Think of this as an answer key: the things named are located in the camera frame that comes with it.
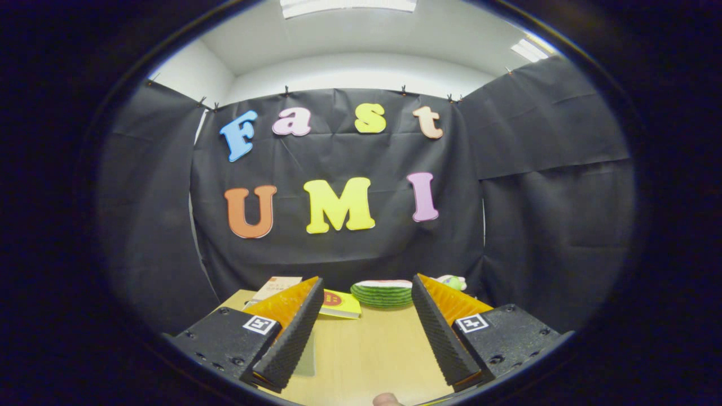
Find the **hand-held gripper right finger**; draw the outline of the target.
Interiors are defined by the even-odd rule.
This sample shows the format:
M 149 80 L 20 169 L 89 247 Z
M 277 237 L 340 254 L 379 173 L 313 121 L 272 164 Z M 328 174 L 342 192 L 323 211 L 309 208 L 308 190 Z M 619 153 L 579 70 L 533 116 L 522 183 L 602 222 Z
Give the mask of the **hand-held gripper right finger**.
M 413 278 L 412 300 L 444 380 L 454 391 L 518 372 L 571 336 L 516 304 L 492 307 L 421 274 Z

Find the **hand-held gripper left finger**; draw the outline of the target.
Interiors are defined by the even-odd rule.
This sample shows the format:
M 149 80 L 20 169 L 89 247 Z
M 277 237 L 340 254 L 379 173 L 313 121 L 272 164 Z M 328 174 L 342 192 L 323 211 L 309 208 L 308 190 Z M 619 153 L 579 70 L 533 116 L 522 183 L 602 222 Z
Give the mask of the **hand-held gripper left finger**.
M 296 370 L 323 301 L 323 279 L 312 277 L 242 311 L 219 306 L 167 339 L 228 381 L 280 393 Z

